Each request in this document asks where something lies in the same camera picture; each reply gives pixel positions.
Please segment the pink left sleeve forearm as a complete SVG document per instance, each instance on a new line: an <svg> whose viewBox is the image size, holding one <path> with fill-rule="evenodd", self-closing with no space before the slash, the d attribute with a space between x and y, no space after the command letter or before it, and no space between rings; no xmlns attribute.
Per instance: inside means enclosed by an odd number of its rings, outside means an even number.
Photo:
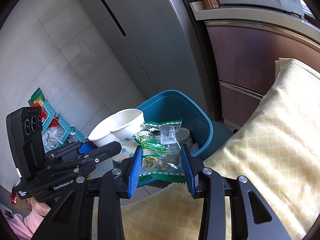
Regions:
<svg viewBox="0 0 320 240"><path fill-rule="evenodd" d="M12 219L7 218L6 220L19 239L31 239L47 213L48 211L37 212L33 210L26 217L15 214Z"/></svg>

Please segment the left hand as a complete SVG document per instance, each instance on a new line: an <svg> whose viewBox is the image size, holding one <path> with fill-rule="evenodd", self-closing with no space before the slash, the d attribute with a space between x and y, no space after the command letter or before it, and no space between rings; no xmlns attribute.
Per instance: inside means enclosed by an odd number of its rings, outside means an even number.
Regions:
<svg viewBox="0 0 320 240"><path fill-rule="evenodd" d="M35 198L31 198L30 200L32 211L37 213L38 215L41 215L42 217L45 217L51 208L46 203L40 203Z"/></svg>

